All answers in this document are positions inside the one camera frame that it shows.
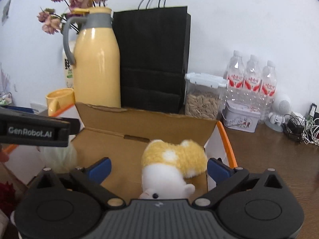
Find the white wall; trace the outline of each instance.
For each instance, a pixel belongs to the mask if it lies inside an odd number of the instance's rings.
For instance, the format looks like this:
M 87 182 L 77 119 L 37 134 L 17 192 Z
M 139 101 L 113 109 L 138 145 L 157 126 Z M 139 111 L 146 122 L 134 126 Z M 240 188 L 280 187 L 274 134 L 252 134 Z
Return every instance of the white wall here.
M 7 0 L 0 1 L 3 8 Z M 109 0 L 115 11 L 135 9 L 140 0 Z M 167 6 L 189 6 L 192 16 L 189 71 L 222 75 L 234 49 L 277 65 L 278 90 L 292 100 L 292 109 L 305 113 L 319 103 L 318 0 L 167 0 Z M 19 106 L 45 103 L 45 95 L 63 87 L 62 35 L 42 32 L 40 7 L 63 3 L 13 0 L 10 19 L 0 26 L 0 62 L 10 74 Z

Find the white fluffy toy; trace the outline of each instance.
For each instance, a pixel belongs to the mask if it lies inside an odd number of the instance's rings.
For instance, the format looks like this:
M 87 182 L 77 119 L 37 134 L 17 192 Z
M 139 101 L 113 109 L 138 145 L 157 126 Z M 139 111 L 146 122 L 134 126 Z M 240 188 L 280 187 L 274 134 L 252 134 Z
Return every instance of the white fluffy toy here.
M 184 178 L 206 171 L 204 149 L 192 140 L 180 145 L 153 140 L 142 155 L 142 188 L 140 199 L 187 199 L 195 186 Z

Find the yellow mug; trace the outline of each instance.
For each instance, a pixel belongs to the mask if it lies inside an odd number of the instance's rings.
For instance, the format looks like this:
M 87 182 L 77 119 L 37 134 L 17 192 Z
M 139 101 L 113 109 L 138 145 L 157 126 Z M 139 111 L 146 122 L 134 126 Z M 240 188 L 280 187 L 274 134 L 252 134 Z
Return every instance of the yellow mug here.
M 55 90 L 46 96 L 47 112 L 49 116 L 54 115 L 59 109 L 66 108 L 71 104 L 75 104 L 74 90 L 72 88 L 64 88 Z

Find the sunflower seeds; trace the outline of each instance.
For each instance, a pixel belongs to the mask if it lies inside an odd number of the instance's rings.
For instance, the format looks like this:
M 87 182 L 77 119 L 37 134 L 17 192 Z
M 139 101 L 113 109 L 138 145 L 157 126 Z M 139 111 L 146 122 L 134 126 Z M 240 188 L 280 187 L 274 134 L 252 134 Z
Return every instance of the sunflower seeds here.
M 214 93 L 189 93 L 186 97 L 185 114 L 197 118 L 215 119 L 220 103 Z

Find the black paper bag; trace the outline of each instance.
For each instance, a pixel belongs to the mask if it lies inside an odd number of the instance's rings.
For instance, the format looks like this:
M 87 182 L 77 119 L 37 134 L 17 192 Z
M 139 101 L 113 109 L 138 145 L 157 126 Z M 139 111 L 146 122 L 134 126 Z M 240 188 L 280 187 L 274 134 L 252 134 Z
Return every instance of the black paper bag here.
M 122 106 L 178 113 L 189 56 L 187 7 L 115 12 L 113 17 Z

